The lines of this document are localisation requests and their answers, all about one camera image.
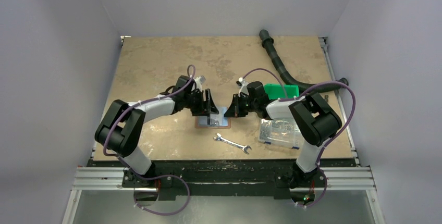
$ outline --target wire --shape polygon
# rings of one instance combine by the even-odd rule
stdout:
[[[147,208],[141,206],[141,205],[137,202],[137,198],[136,198],[136,196],[135,196],[135,194],[134,194],[134,195],[133,195],[133,201],[135,202],[135,206],[138,207],[139,209],[144,210],[144,211],[147,211],[147,212],[149,212],[149,213],[151,213],[151,214],[155,214],[155,215],[169,216],[169,215],[175,215],[175,214],[177,214],[177,213],[183,211],[183,209],[185,209],[185,208],[187,207],[187,205],[189,204],[189,201],[190,201],[190,189],[189,189],[189,185],[187,185],[187,183],[186,183],[182,178],[180,178],[179,176],[174,176],[174,175],[163,175],[163,176],[157,176],[157,177],[152,177],[152,178],[146,178],[146,177],[143,177],[143,176],[141,176],[141,175],[139,175],[139,174],[137,174],[137,173],[135,173],[135,172],[133,172],[133,173],[134,173],[134,175],[137,176],[138,178],[140,178],[140,179],[142,179],[142,180],[146,180],[146,181],[156,180],[156,179],[160,179],[160,178],[164,178],[164,177],[173,177],[173,178],[176,178],[176,179],[180,180],[180,181],[184,184],[184,186],[186,187],[186,190],[187,190],[187,198],[186,198],[186,202],[183,204],[183,206],[181,206],[178,210],[173,211],[173,212],[169,212],[169,213],[157,212],[157,211],[153,211],[153,210],[150,210],[150,209],[147,209]]]
[[[193,69],[192,76],[190,76],[190,71],[189,71],[190,67],[192,67],[192,69]],[[107,135],[106,140],[104,141],[104,144],[103,144],[103,154],[104,154],[105,156],[115,156],[115,157],[117,157],[118,160],[119,160],[124,166],[129,167],[130,171],[131,171],[136,177],[138,177],[138,178],[140,178],[140,179],[142,179],[142,180],[145,180],[145,181],[151,181],[151,180],[156,180],[156,179],[160,179],[160,178],[164,178],[164,177],[172,177],[172,178],[176,178],[176,179],[180,180],[180,181],[184,184],[184,186],[186,187],[186,190],[187,190],[187,199],[186,199],[186,202],[184,203],[184,205],[183,205],[181,208],[179,208],[179,209],[176,210],[176,211],[170,212],[170,213],[156,212],[156,211],[153,211],[153,210],[150,210],[150,209],[147,209],[147,208],[141,206],[140,204],[138,204],[137,199],[136,199],[136,196],[135,196],[135,194],[134,194],[134,196],[133,196],[133,200],[135,201],[135,205],[136,205],[136,207],[140,208],[141,210],[144,210],[144,211],[147,211],[147,212],[149,212],[149,213],[152,213],[152,214],[161,215],[161,216],[168,216],[168,215],[174,215],[174,214],[177,214],[177,213],[181,212],[183,209],[185,209],[185,207],[187,207],[187,205],[189,204],[189,201],[190,201],[190,189],[189,189],[189,186],[187,185],[187,183],[186,183],[182,178],[180,178],[180,177],[178,177],[178,176],[174,176],[174,175],[162,175],[162,176],[151,177],[151,178],[144,177],[144,176],[142,176],[142,175],[136,173],[132,168],[130,168],[130,166],[129,166],[127,163],[125,163],[125,162],[123,161],[123,159],[122,159],[121,157],[119,157],[117,154],[109,154],[109,153],[107,152],[107,145],[109,144],[109,140],[110,140],[110,138],[111,138],[111,135],[112,135],[112,133],[114,132],[115,128],[117,127],[118,123],[123,119],[123,117],[124,117],[128,112],[130,112],[130,111],[131,111],[132,109],[134,109],[135,107],[141,106],[141,105],[143,105],[143,104],[146,104],[146,103],[149,103],[149,102],[153,102],[153,101],[158,101],[158,100],[161,100],[161,99],[164,99],[164,98],[168,98],[168,97],[172,97],[172,96],[174,96],[174,95],[180,93],[180,92],[183,91],[187,86],[189,86],[189,84],[193,81],[193,78],[195,77],[195,73],[196,73],[196,71],[197,71],[197,69],[196,69],[195,65],[190,64],[189,66],[187,66],[187,75],[188,75],[191,79],[189,79],[189,81],[187,81],[183,87],[181,87],[180,89],[178,89],[178,90],[175,91],[174,93],[171,93],[171,94],[168,94],[168,95],[165,95],[165,96],[162,96],[162,97],[154,97],[154,98],[151,98],[151,99],[147,99],[147,100],[141,101],[140,103],[137,103],[137,104],[134,104],[134,105],[128,107],[125,111],[123,111],[123,113],[121,113],[121,115],[118,117],[118,119],[117,119],[117,120],[115,121],[115,123],[112,125],[112,127],[111,127],[110,130],[109,130],[109,134]]]
[[[137,198],[136,195],[133,195],[133,201],[135,202],[135,206],[138,207],[141,210],[147,211],[151,214],[155,214],[155,215],[161,215],[161,216],[169,216],[169,215],[175,215],[181,211],[183,211],[183,209],[185,209],[187,207],[187,205],[189,204],[190,201],[190,189],[189,189],[189,185],[187,185],[187,183],[179,176],[175,176],[175,175],[162,175],[162,176],[156,176],[156,177],[144,177],[142,175],[140,175],[139,173],[135,172],[132,168],[130,168],[130,166],[121,158],[119,157],[118,160],[125,166],[129,168],[129,171],[131,171],[137,178],[144,180],[144,181],[152,181],[152,180],[157,180],[157,179],[161,179],[164,177],[172,177],[172,178],[176,178],[178,180],[180,180],[184,186],[186,187],[187,190],[187,198],[186,198],[186,202],[184,202],[183,206],[181,206],[178,210],[173,211],[173,212],[169,212],[169,213],[162,213],[162,212],[157,212],[157,211],[153,211],[150,209],[147,209],[143,206],[141,206],[138,202],[137,202]]]
[[[273,77],[278,81],[279,85],[281,85],[281,88],[282,88],[283,91],[284,91],[284,95],[286,96],[286,98],[288,98],[288,96],[287,96],[287,91],[286,91],[286,88],[284,87],[283,82],[280,80],[280,78],[278,78],[275,74],[273,74],[273,73],[272,73],[270,70],[268,70],[268,69],[264,69],[264,68],[256,68],[256,69],[252,69],[252,70],[250,70],[249,72],[247,72],[242,78],[245,79],[246,76],[250,75],[250,73],[252,73],[252,72],[254,72],[254,71],[257,71],[257,70],[264,70],[264,71],[270,73],[271,75],[273,75]]]

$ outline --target open-end wrench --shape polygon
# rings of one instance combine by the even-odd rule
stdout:
[[[244,153],[246,153],[246,154],[249,154],[249,153],[247,153],[247,149],[252,150],[252,147],[251,147],[251,146],[249,146],[249,145],[243,146],[243,145],[238,144],[238,143],[236,143],[236,142],[230,141],[230,140],[228,140],[228,139],[226,139],[226,138],[224,138],[224,137],[221,137],[221,134],[219,134],[219,133],[216,133],[216,136],[213,137],[213,139],[214,139],[215,141],[222,141],[222,142],[225,142],[225,143],[227,143],[227,144],[230,144],[230,145],[232,145],[232,146],[234,146],[234,147],[240,148],[240,149],[242,149],[242,150],[244,151]]]

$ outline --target table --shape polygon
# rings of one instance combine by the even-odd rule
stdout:
[[[275,48],[287,70],[302,82],[330,80],[319,40],[315,36],[275,36]],[[228,107],[238,92],[235,81],[253,68],[266,68],[277,74],[258,36],[192,36],[164,38],[125,38],[107,105],[113,100],[137,102],[154,97],[186,75],[188,64],[204,75],[203,88],[209,88],[215,105]],[[268,73],[256,71],[247,81],[277,83]],[[334,92],[328,103],[340,115]],[[232,118],[230,129],[197,129],[188,109],[147,122],[139,146],[152,160],[180,159],[278,159],[297,158],[300,150],[258,142],[260,119],[255,113]],[[213,141],[215,133],[242,145],[250,145],[250,155],[238,148]],[[94,160],[114,160],[97,144]],[[328,146],[322,158],[352,158],[346,131]]]

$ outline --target purple cable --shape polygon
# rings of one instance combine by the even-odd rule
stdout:
[[[132,109],[134,109],[135,107],[137,107],[137,106],[139,106],[139,105],[143,105],[143,104],[145,104],[145,103],[149,103],[149,102],[153,102],[153,101],[161,100],[161,99],[164,99],[164,98],[168,98],[168,97],[174,96],[174,95],[180,93],[181,91],[183,91],[183,90],[184,90],[184,89],[185,89],[185,88],[186,88],[186,87],[187,87],[187,86],[193,81],[193,78],[195,77],[195,73],[196,73],[196,71],[197,71],[197,69],[195,68],[195,65],[190,64],[189,66],[187,66],[187,75],[188,75],[188,76],[190,76],[190,74],[189,74],[189,68],[190,68],[190,67],[193,68],[193,73],[192,73],[191,79],[189,79],[189,81],[187,81],[187,83],[186,83],[183,87],[181,87],[179,90],[175,91],[174,93],[171,93],[171,94],[168,94],[168,95],[162,96],[162,97],[160,97],[160,98],[155,97],[155,98],[151,98],[151,99],[147,99],[147,100],[141,101],[140,103],[134,104],[134,105],[128,107],[125,111],[123,111],[123,113],[120,115],[120,117],[118,117],[118,119],[115,121],[115,123],[114,123],[114,124],[112,125],[112,127],[110,128],[110,130],[109,130],[109,134],[108,134],[107,137],[106,137],[106,141],[104,141],[104,144],[103,144],[103,154],[104,154],[105,156],[116,156],[116,157],[118,157],[118,160],[119,160],[124,166],[129,167],[129,165],[128,165],[127,163],[125,163],[125,162],[123,161],[123,159],[121,159],[117,154],[109,154],[109,153],[107,153],[107,151],[106,151],[106,150],[107,150],[107,145],[109,144],[110,137],[111,137],[112,133],[114,132],[115,128],[117,127],[118,123],[123,119],[123,117],[124,117],[129,111],[131,111]],[[144,210],[144,211],[147,211],[147,212],[149,212],[149,213],[156,214],[156,215],[168,216],[168,215],[174,215],[174,214],[177,214],[177,213],[181,212],[181,211],[182,211],[183,209],[185,209],[185,207],[187,207],[187,205],[189,204],[189,201],[190,201],[190,189],[189,189],[189,186],[187,185],[187,183],[186,183],[182,178],[180,178],[180,177],[178,177],[178,176],[174,176],[174,175],[162,175],[162,176],[157,176],[157,177],[147,178],[147,177],[143,177],[143,176],[141,176],[140,174],[136,173],[136,172],[135,172],[133,169],[131,169],[131,168],[130,168],[130,170],[131,170],[131,172],[132,172],[136,177],[138,177],[138,178],[140,178],[140,179],[142,179],[142,180],[146,180],[146,181],[156,180],[156,179],[160,179],[160,178],[163,178],[163,177],[173,177],[173,178],[176,178],[176,179],[180,180],[180,181],[184,184],[184,186],[186,187],[186,190],[187,190],[187,199],[186,199],[186,202],[184,203],[184,205],[183,205],[181,208],[179,208],[178,210],[176,210],[176,211],[174,211],[174,212],[170,212],[170,213],[160,213],[160,212],[156,212],[156,211],[153,211],[153,210],[149,210],[149,209],[147,209],[147,208],[144,208],[143,206],[141,206],[140,204],[138,204],[137,199],[135,198],[135,195],[134,195],[134,196],[133,196],[133,200],[135,201],[136,206],[139,207],[141,210]]]
[[[144,176],[138,174],[138,173],[135,172],[133,169],[131,169],[131,168],[129,167],[129,165],[128,165],[127,163],[125,163],[125,161],[124,161],[123,159],[121,159],[120,157],[118,158],[118,160],[119,160],[124,166],[128,167],[128,168],[130,169],[130,171],[131,171],[136,177],[138,177],[138,178],[141,179],[141,180],[152,181],[152,180],[161,179],[161,178],[164,178],[164,177],[173,177],[173,178],[176,178],[176,179],[180,180],[180,181],[184,184],[184,186],[186,187],[186,190],[187,190],[187,198],[186,198],[186,202],[185,202],[185,203],[183,204],[183,206],[181,206],[178,210],[173,211],[173,212],[169,212],[169,213],[161,213],[161,212],[153,211],[153,210],[150,210],[150,209],[147,209],[147,208],[141,206],[141,205],[137,202],[137,198],[136,198],[136,196],[135,196],[135,192],[134,192],[134,194],[133,194],[133,201],[135,202],[136,207],[138,207],[139,209],[144,210],[144,211],[147,211],[147,212],[149,212],[149,213],[151,213],[151,214],[155,214],[155,215],[169,216],[169,215],[175,215],[175,214],[177,214],[177,213],[183,211],[183,210],[187,207],[187,205],[189,204],[189,201],[190,201],[190,189],[189,189],[189,185],[187,185],[187,183],[186,183],[181,177],[179,177],[179,176],[175,176],[175,175],[162,175],[162,176],[156,176],[156,177],[147,178],[147,177],[144,177]]]
[[[250,70],[249,72],[247,72],[242,78],[245,79],[246,76],[250,75],[250,73],[252,73],[252,72],[254,72],[254,71],[257,71],[257,70],[264,70],[264,71],[270,73],[271,75],[273,75],[273,77],[278,81],[279,85],[281,85],[281,88],[282,88],[283,91],[284,91],[284,95],[286,96],[286,98],[288,98],[288,96],[287,96],[287,91],[286,91],[286,88],[285,88],[284,85],[283,85],[283,82],[282,82],[282,81],[281,81],[281,80],[280,80],[275,74],[273,74],[273,73],[272,73],[270,70],[268,70],[268,69],[264,69],[264,68],[256,68],[256,69],[252,69],[252,70]]]

